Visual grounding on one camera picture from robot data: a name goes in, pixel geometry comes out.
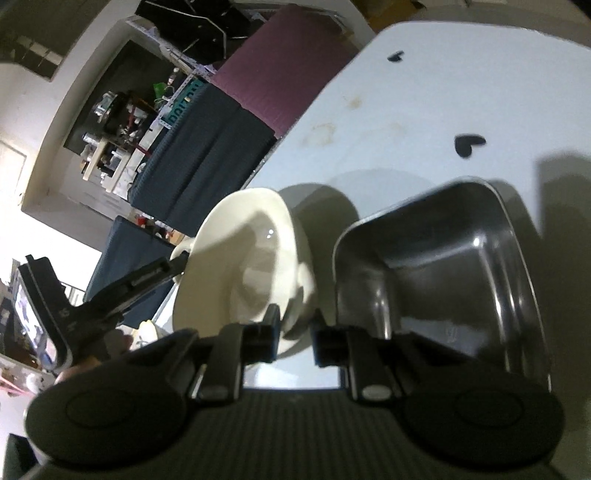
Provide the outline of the left hand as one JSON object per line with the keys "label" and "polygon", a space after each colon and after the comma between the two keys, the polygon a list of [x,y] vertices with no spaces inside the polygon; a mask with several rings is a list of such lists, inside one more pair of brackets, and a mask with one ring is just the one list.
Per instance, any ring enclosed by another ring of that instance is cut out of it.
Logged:
{"label": "left hand", "polygon": [[72,377],[85,373],[100,366],[105,361],[125,354],[131,347],[133,338],[121,330],[112,330],[87,352],[87,356],[80,359],[67,369],[64,369],[56,378],[59,384]]}

